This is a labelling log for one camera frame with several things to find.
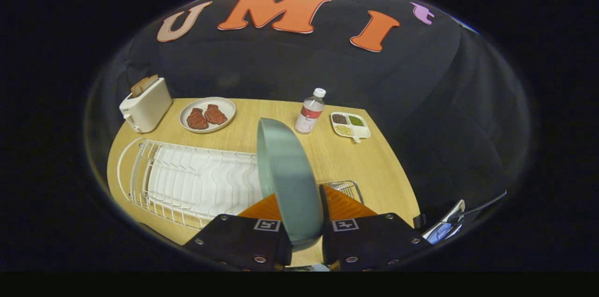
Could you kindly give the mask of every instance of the toaster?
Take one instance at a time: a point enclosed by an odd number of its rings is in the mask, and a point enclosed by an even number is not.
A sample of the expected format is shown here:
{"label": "toaster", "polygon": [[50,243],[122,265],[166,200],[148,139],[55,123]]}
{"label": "toaster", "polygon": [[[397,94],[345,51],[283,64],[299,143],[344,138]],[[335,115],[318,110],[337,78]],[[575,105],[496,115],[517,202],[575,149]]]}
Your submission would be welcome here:
{"label": "toaster", "polygon": [[133,131],[139,133],[153,131],[173,103],[163,77],[138,97],[130,93],[118,106],[124,120]]}

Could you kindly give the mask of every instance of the white dish rack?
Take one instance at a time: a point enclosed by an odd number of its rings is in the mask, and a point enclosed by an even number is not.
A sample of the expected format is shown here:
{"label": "white dish rack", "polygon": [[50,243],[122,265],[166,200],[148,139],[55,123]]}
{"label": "white dish rack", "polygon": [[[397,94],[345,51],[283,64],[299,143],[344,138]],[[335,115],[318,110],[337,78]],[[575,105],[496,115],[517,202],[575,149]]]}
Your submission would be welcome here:
{"label": "white dish rack", "polygon": [[[136,142],[139,152],[129,187],[120,165]],[[202,229],[218,214],[238,215],[263,199],[257,155],[192,147],[138,138],[122,152],[117,179],[125,198],[152,214],[183,226]],[[332,182],[332,188],[364,204],[358,184]]]}

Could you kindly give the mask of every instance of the toast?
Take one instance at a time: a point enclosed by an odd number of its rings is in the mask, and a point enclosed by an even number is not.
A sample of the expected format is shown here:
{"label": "toast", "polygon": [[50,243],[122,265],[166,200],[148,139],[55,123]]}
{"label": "toast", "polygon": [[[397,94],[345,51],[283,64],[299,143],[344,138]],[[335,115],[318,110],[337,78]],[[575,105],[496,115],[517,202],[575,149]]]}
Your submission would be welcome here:
{"label": "toast", "polygon": [[158,75],[153,75],[150,77],[144,77],[141,81],[137,82],[132,88],[131,93],[133,97],[139,97],[143,94],[148,88],[152,86],[152,84],[158,81]]}

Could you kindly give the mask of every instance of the bottle cap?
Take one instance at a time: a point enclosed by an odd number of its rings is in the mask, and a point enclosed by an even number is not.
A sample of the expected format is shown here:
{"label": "bottle cap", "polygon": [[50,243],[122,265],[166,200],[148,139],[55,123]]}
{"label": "bottle cap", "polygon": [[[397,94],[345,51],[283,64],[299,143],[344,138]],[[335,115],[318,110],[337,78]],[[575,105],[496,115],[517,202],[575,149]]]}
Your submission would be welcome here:
{"label": "bottle cap", "polygon": [[325,94],[327,94],[327,91],[325,89],[321,89],[321,88],[314,89],[314,96],[316,96],[316,97],[323,98],[323,97],[325,97]]}

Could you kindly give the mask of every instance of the water bottle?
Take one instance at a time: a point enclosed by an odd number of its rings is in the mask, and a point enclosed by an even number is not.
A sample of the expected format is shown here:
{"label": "water bottle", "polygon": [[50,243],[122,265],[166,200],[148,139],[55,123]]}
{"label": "water bottle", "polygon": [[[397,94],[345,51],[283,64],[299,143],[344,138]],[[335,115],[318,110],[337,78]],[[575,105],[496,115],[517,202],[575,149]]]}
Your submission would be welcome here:
{"label": "water bottle", "polygon": [[325,108],[325,103],[322,98],[325,97],[327,92],[324,89],[314,89],[314,96],[306,98],[304,105],[299,112],[297,121],[295,122],[295,130],[298,133],[306,134],[310,133],[314,129],[316,121],[322,114],[322,110]]}

